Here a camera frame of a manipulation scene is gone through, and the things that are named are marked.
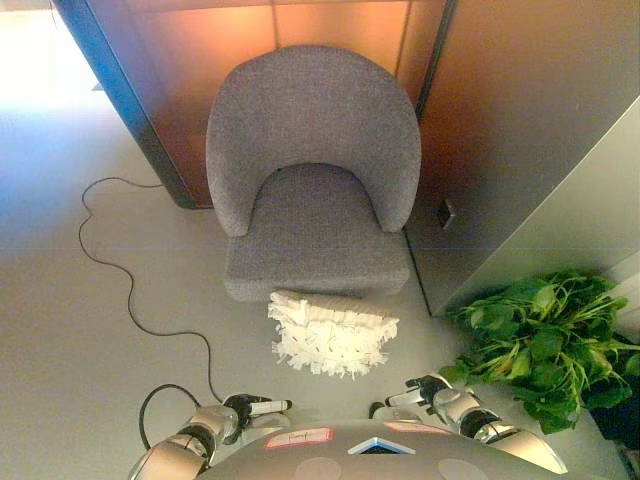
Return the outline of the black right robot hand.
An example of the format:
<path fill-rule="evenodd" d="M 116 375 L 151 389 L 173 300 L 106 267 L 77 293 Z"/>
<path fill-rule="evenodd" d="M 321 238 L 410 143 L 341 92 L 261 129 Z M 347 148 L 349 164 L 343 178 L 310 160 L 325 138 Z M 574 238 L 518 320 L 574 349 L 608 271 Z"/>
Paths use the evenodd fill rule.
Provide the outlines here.
<path fill-rule="evenodd" d="M 405 382 L 406 391 L 404 393 L 391 395 L 383 402 L 373 402 L 368 411 L 368 418 L 373 419 L 374 414 L 383 407 L 399 407 L 410 404 L 427 406 L 427 412 L 433 414 L 432 407 L 435 395 L 445 389 L 452 389 L 453 386 L 441 375 L 431 373 L 419 378 L 409 379 Z"/>

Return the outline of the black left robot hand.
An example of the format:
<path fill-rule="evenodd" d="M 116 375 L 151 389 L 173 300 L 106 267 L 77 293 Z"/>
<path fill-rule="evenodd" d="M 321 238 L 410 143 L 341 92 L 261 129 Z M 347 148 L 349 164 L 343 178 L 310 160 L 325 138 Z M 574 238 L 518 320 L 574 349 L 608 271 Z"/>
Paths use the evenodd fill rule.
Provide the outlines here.
<path fill-rule="evenodd" d="M 242 429 L 249 424 L 251 417 L 287 411 L 292 407 L 293 402 L 250 394 L 235 394 L 227 397 L 223 405 L 236 412 L 237 425 Z"/>

